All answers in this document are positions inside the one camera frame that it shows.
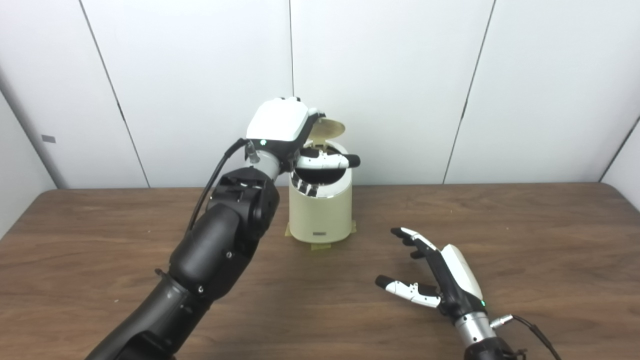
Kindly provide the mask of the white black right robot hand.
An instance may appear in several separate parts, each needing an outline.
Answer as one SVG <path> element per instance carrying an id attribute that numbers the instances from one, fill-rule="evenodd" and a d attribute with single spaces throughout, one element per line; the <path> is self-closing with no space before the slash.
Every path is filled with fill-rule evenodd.
<path id="1" fill-rule="evenodd" d="M 385 291 L 417 305 L 439 310 L 452 323 L 472 313 L 487 314 L 478 281 L 461 251 L 453 244 L 440 249 L 421 233 L 406 227 L 394 227 L 391 234 L 403 245 L 414 247 L 414 260 L 425 259 L 436 285 L 409 283 L 378 275 L 375 284 Z"/>

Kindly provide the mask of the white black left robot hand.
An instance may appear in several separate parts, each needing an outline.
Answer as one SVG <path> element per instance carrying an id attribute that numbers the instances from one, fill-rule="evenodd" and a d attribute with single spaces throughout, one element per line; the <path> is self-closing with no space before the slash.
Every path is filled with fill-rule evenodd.
<path id="1" fill-rule="evenodd" d="M 274 182 L 291 173 L 295 189 L 309 198 L 334 198 L 351 186 L 352 168 L 360 157 L 330 141 L 345 125 L 310 108 L 299 98 L 274 98 L 263 103 L 247 126 L 246 166 Z"/>

